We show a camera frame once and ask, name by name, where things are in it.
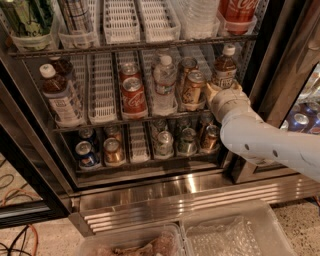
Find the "bottle cap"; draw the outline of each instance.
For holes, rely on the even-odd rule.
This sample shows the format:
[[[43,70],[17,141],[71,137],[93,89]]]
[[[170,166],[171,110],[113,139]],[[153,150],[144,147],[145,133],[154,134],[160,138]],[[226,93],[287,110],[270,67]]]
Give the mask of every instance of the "bottle cap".
[[[44,78],[50,78],[56,74],[56,71],[51,64],[44,64],[40,67],[40,73]]]
[[[160,59],[161,59],[161,64],[164,66],[168,66],[172,63],[172,58],[168,55],[161,56]]]
[[[222,54],[231,56],[231,55],[234,55],[235,51],[236,51],[236,47],[234,47],[233,44],[225,44],[223,47]]]
[[[50,60],[59,60],[61,57],[49,57]]]

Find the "refrigerator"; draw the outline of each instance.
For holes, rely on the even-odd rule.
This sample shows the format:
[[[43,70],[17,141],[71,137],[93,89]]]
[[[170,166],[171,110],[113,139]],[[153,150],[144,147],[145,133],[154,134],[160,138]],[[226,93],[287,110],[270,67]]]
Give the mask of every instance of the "refrigerator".
[[[214,56],[221,54],[223,44],[233,43],[237,45],[240,64],[237,81],[253,109],[267,123],[280,129],[320,60],[317,1],[260,0],[252,33],[167,42],[149,41],[140,6],[137,1],[134,3],[141,32],[139,42],[106,43],[102,18],[96,20],[101,25],[96,30],[99,40],[87,49],[66,49],[60,45],[53,50],[20,51],[13,45],[8,47],[8,40],[1,40],[0,152],[41,197],[36,202],[2,207],[1,227],[68,217],[83,236],[93,236],[177,220],[207,207],[254,199],[274,204],[317,195],[320,192],[317,182],[277,163],[258,167],[229,152],[221,143],[211,153],[174,154],[169,159],[156,159],[152,121],[166,119],[173,131],[179,118],[189,117],[196,126],[201,114],[209,109],[204,106],[199,111],[159,116],[154,114],[156,110],[147,95],[149,111],[144,117],[123,118],[117,75],[122,57],[134,59],[144,74],[143,82],[148,84],[150,52],[167,47],[180,57],[200,52],[210,71]],[[97,1],[99,4],[97,13],[103,17],[105,2]],[[7,39],[10,28],[3,15],[1,19],[0,38]],[[41,93],[43,81],[39,67],[49,57],[60,55],[71,57],[83,86],[85,122],[75,128],[56,125],[55,116]],[[108,96],[111,109],[104,106],[97,112],[92,109],[97,107],[92,92],[99,76],[113,90]],[[307,101],[310,98],[300,99],[300,103]],[[75,157],[79,130],[94,128],[101,149],[104,128],[111,125],[122,128],[125,163],[107,166],[101,161],[98,168],[79,168]],[[134,141],[136,131],[139,143]]]

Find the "beverage cooler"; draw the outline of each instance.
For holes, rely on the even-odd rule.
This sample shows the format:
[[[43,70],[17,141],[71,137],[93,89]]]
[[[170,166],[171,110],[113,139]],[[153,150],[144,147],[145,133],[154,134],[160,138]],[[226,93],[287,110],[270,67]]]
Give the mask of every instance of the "beverage cooler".
[[[273,204],[320,192],[318,182],[284,165],[254,164],[228,151],[209,97],[215,60],[231,44],[237,67],[231,86],[243,90],[272,126],[317,136],[317,1],[260,0],[252,19],[238,21],[227,20],[219,1],[207,1],[214,2],[214,15],[197,7],[211,21],[206,24],[183,0],[88,1],[82,20],[71,17],[74,26],[86,25],[82,34],[66,18],[67,2],[72,1],[52,1],[49,31],[31,39],[19,36],[4,7],[0,13],[0,148],[41,197],[37,209],[35,202],[2,207],[3,226],[30,222],[32,211],[33,222],[64,216],[83,236],[93,236],[176,222],[208,207],[229,209],[257,199]],[[236,2],[255,1],[229,5]],[[182,97],[181,68],[172,103],[159,99],[153,63],[161,51],[170,52],[176,66],[196,60],[206,81],[196,103]],[[77,111],[69,123],[59,116],[57,100],[43,91],[40,67],[53,63],[52,57],[70,58],[75,70],[76,86],[68,86],[79,102],[73,102]],[[134,76],[124,80],[124,66]],[[139,87],[135,96],[144,98],[133,98],[126,86]],[[199,136],[206,118],[214,127],[209,142]],[[181,139],[179,125],[191,129],[186,137],[193,142]],[[160,130],[166,135],[162,144]]]

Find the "floor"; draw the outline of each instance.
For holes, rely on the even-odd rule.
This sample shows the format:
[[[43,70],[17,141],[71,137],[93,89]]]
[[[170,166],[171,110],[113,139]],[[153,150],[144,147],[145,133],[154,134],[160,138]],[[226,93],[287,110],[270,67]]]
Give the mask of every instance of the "floor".
[[[10,170],[10,164],[4,163],[0,168],[0,174],[6,174]],[[14,173],[15,182],[24,184],[23,179],[17,173]],[[15,200],[30,200],[28,197],[15,198]],[[299,200],[286,204],[273,206],[274,213],[287,235],[297,256],[320,256],[320,211],[313,200]],[[77,250],[84,241],[81,234],[66,219],[47,221],[34,224],[38,233],[38,256],[72,256],[78,255]],[[24,227],[15,227],[8,229],[0,228],[0,255],[7,255],[1,246],[1,243],[9,247],[15,237]],[[20,249],[23,238],[19,239],[15,248]],[[31,231],[27,231],[23,250],[31,255],[34,246],[35,236]]]

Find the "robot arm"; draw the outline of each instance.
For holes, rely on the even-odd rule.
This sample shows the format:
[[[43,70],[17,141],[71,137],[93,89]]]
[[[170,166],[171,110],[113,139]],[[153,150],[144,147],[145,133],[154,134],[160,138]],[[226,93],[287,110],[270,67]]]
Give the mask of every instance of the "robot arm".
[[[217,93],[211,111],[222,124],[221,140],[231,152],[256,165],[265,159],[276,161],[320,182],[320,137],[265,123],[241,90]]]

